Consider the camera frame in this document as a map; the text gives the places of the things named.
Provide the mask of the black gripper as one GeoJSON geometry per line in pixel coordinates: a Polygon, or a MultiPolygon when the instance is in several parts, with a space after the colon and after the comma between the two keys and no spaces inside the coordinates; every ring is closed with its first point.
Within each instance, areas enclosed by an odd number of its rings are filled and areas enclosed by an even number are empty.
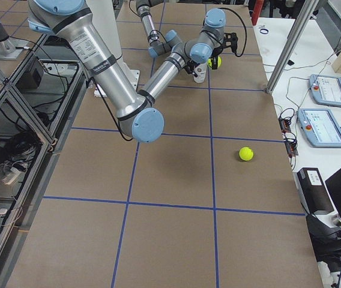
{"type": "MultiPolygon", "coordinates": [[[[238,48],[238,37],[236,32],[225,32],[223,41],[221,45],[218,47],[217,55],[221,54],[225,49],[231,49],[231,52],[237,56],[237,48],[238,48]]],[[[211,68],[213,70],[218,69],[218,57],[213,56],[211,58],[211,68]]]]}
{"type": "Polygon", "coordinates": [[[194,60],[190,59],[186,62],[184,66],[184,70],[187,74],[191,74],[194,77],[197,77],[198,74],[195,72],[195,69],[199,66],[199,63],[195,62],[194,60]]]}

